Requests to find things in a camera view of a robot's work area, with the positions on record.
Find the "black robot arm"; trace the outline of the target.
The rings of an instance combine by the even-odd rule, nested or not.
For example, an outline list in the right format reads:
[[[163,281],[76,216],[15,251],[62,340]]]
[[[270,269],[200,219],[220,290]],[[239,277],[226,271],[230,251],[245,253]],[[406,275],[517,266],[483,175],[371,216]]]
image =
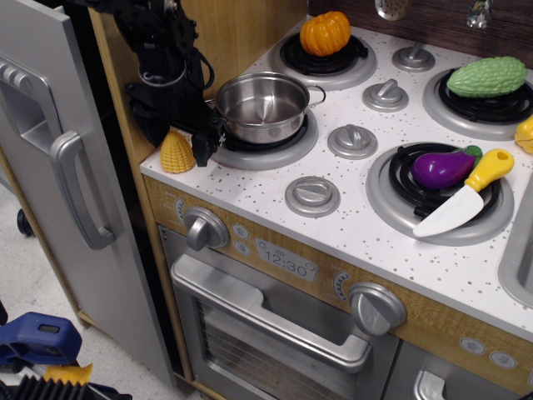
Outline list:
[[[222,145],[222,119],[204,92],[215,73],[195,47],[196,22],[178,1],[85,1],[83,6],[113,16],[137,55],[139,83],[125,87],[130,107],[148,141],[159,146],[170,128],[191,134],[197,166],[204,167]]]

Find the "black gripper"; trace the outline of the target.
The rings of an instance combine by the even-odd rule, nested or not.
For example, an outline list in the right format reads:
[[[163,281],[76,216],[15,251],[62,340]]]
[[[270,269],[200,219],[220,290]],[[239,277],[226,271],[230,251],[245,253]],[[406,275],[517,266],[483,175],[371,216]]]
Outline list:
[[[198,167],[205,167],[226,140],[221,118],[204,100],[214,83],[214,69],[204,57],[139,59],[139,82],[125,86],[138,127],[158,148],[170,126],[192,135]]]

